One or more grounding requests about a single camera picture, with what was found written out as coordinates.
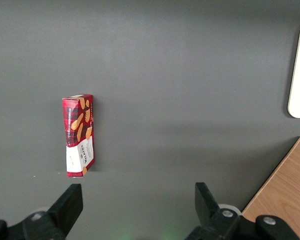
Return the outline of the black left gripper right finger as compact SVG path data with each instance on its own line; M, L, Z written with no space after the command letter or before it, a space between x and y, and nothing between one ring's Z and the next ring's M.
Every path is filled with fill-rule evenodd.
M259 215L255 222L228 207L219 207L204 182L195 184L195 210L200 225L187 240L298 240L299 236L283 219Z

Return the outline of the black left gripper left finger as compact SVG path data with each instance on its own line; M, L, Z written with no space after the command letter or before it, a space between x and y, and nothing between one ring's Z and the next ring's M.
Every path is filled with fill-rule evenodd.
M83 210L81 184L71 184L46 211L36 211L8 228L10 240L64 240Z

